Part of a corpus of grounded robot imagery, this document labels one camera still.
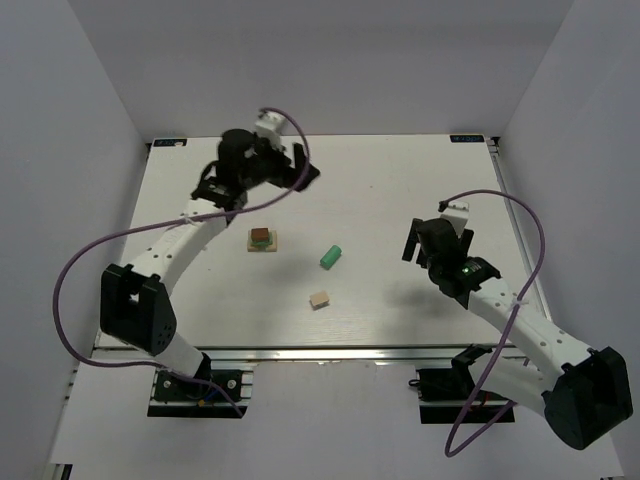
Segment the dark brown wood block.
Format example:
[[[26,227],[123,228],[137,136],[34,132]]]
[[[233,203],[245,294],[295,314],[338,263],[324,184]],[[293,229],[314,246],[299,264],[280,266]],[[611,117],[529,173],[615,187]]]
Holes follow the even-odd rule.
[[[253,228],[253,241],[257,244],[268,244],[270,237],[269,237],[269,229],[266,227],[261,227],[261,228]]]

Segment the green rectangular block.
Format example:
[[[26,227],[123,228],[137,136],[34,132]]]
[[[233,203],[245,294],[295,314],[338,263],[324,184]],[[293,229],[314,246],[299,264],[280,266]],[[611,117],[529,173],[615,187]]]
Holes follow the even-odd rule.
[[[250,232],[251,245],[256,248],[267,248],[273,244],[275,232],[268,228],[255,228]]]

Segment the green cylinder block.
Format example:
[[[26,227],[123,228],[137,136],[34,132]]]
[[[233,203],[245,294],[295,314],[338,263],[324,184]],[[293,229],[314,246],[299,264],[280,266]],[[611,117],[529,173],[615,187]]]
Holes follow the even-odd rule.
[[[342,249],[338,245],[332,245],[321,257],[319,265],[325,269],[331,269],[342,256]]]

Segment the small light wood block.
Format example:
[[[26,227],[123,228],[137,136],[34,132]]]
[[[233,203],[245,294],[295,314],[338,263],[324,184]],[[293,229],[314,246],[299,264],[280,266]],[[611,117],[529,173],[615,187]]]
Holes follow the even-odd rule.
[[[320,291],[309,297],[309,303],[313,310],[318,310],[329,305],[330,297],[326,291]]]

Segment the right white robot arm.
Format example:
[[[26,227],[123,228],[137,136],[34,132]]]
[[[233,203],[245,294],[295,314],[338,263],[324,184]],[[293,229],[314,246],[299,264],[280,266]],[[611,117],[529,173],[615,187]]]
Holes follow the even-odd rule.
[[[472,231],[445,218],[413,220],[402,258],[415,261],[445,296],[487,321],[530,361],[490,361],[489,347],[471,346],[452,361],[466,390],[477,384],[542,416],[566,445],[583,450],[633,414],[624,358],[595,350],[519,302],[500,272],[468,254]]]

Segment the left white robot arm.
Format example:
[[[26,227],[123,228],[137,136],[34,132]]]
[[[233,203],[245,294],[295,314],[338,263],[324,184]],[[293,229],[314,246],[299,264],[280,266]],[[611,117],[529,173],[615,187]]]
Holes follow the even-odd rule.
[[[300,192],[318,176],[306,142],[286,155],[277,139],[231,129],[223,133],[216,160],[201,172],[176,224],[124,266],[111,264],[101,277],[100,330],[148,354],[183,381],[211,378],[210,359],[177,331],[170,296],[199,253],[247,211],[251,189],[269,183]]]

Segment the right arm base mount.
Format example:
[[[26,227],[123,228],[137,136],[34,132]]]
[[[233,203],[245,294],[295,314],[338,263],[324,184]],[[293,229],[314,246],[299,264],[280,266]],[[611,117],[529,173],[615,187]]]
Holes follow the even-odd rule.
[[[468,371],[462,367],[467,367],[481,354],[492,353],[492,348],[471,345],[464,350],[409,348],[407,352],[407,358],[411,354],[415,362],[416,373],[407,383],[418,397],[420,423],[452,426],[474,386]],[[485,424],[507,403],[500,395],[481,390],[463,424]]]

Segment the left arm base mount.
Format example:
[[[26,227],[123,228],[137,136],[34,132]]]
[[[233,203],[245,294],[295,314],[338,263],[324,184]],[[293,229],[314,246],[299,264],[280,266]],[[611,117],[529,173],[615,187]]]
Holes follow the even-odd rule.
[[[177,379],[167,371],[155,373],[147,408],[151,418],[232,419],[246,412],[252,395],[253,371],[248,367],[212,368],[212,386]]]

